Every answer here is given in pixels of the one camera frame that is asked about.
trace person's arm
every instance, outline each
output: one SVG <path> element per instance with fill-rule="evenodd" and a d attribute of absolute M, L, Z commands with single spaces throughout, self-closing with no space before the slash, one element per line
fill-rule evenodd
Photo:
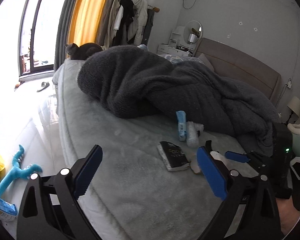
<path fill-rule="evenodd" d="M 281 231 L 286 236 L 295 226 L 300 218 L 300 211 L 298 211 L 290 199 L 277 198 L 277 205 L 280 216 Z"/>

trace table lamp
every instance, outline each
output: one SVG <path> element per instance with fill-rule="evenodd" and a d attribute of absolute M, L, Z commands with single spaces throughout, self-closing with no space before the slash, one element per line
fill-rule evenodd
<path fill-rule="evenodd" d="M 196 43 L 197 40 L 198 40 L 198 36 L 197 36 L 197 35 L 192 34 L 192 33 L 189 35 L 188 41 L 190 42 L 190 47 L 189 47 L 188 52 L 190 51 L 191 45 L 192 45 L 193 43 Z"/>
<path fill-rule="evenodd" d="M 287 104 L 287 107 L 291 109 L 291 114 L 289 116 L 289 119 L 285 122 L 286 125 L 288 125 L 290 118 L 292 117 L 293 113 L 295 113 L 298 117 L 300 115 L 300 99 L 296 96 L 293 96 L 289 103 Z"/>

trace black book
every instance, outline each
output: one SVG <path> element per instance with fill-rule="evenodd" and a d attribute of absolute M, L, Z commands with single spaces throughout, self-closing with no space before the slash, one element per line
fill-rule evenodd
<path fill-rule="evenodd" d="M 189 168 L 186 155 L 178 145 L 162 141 L 158 144 L 158 151 L 168 171 L 183 171 Z"/>

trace bed headboard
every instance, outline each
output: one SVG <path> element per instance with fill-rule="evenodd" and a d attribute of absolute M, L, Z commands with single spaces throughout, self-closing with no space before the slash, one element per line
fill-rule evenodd
<path fill-rule="evenodd" d="M 261 61 L 217 41 L 202 38 L 194 56 L 204 53 L 220 76 L 241 80 L 263 92 L 274 104 L 280 85 L 280 74 Z"/>

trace mattress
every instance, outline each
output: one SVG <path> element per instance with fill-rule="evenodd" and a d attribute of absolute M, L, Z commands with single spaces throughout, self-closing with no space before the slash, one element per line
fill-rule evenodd
<path fill-rule="evenodd" d="M 59 131 L 66 165 L 71 167 L 98 144 L 103 160 L 87 193 L 78 200 L 103 240 L 197 239 L 220 206 L 202 174 L 191 169 L 168 172 L 157 151 L 160 141 L 179 145 L 187 158 L 196 149 L 178 141 L 177 123 L 163 115 L 120 119 L 77 86 L 84 61 L 66 59 L 55 73 Z M 200 144 L 243 153 L 236 139 L 204 131 Z M 229 161 L 243 176 L 257 173 L 246 163 Z"/>

